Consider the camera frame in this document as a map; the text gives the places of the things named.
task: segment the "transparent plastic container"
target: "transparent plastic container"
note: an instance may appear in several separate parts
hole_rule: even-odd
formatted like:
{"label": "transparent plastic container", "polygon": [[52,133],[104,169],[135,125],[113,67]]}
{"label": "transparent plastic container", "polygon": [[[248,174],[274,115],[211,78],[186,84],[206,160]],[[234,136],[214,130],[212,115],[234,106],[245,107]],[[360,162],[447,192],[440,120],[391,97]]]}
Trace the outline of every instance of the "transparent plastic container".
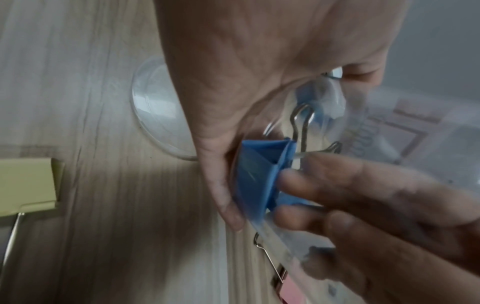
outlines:
{"label": "transparent plastic container", "polygon": [[133,76],[131,93],[133,111],[150,138],[173,156],[196,160],[192,134],[163,57],[142,63]]}
{"label": "transparent plastic container", "polygon": [[[301,105],[307,106],[293,119],[292,113]],[[281,114],[272,118],[273,113]],[[310,121],[306,123],[307,134],[298,136],[298,141],[306,139],[306,145],[299,142],[288,163],[295,169],[301,168],[306,153],[340,142],[341,155],[414,168],[443,183],[480,193],[480,103],[383,87],[372,89],[356,82],[320,77],[293,90],[284,104],[266,105],[243,143],[291,138],[294,129],[305,131],[306,120]],[[246,157],[246,151],[242,144],[230,183],[237,204],[263,238],[269,253],[282,263],[311,302],[362,302],[339,282],[307,275],[302,263],[308,261],[310,251],[328,250],[333,245],[325,237],[284,230],[273,223],[271,210],[282,204],[285,194],[278,192],[271,181],[257,178],[261,159]],[[250,181],[245,172],[251,175]],[[269,203],[268,207],[260,207],[261,216],[256,197],[242,193],[255,187],[273,187],[269,195],[274,206]],[[421,233],[422,228],[419,225],[413,231]]]}

